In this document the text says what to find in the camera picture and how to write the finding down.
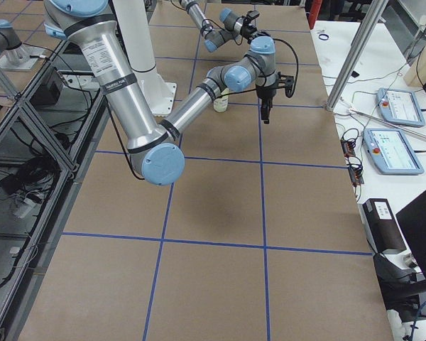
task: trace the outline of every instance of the blue and white device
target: blue and white device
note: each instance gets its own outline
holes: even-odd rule
[[[364,129],[363,140],[377,169],[385,175],[425,172],[400,129]]]
[[[381,87],[377,92],[377,100],[383,118],[390,123],[406,126],[426,124],[413,91]]]

